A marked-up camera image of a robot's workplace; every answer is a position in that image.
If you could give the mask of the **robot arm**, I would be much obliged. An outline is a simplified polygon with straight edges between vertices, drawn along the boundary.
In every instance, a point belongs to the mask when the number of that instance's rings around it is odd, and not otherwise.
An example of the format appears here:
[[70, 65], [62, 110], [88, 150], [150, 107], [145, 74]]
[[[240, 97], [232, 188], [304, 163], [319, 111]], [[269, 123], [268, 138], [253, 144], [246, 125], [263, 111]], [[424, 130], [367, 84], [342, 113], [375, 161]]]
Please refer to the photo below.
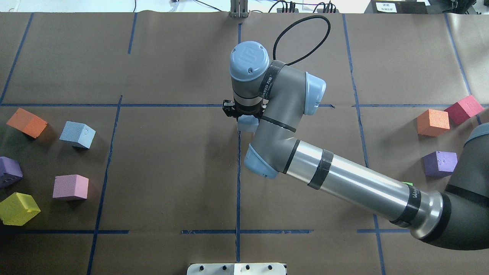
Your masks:
[[230, 54], [234, 101], [224, 101], [227, 116], [259, 118], [245, 166], [274, 179], [279, 173], [299, 179], [382, 216], [414, 238], [433, 246], [487, 249], [488, 124], [477, 126], [443, 192], [423, 192], [295, 137], [304, 115], [314, 115], [325, 93], [324, 80], [270, 61], [258, 42], [241, 42]]

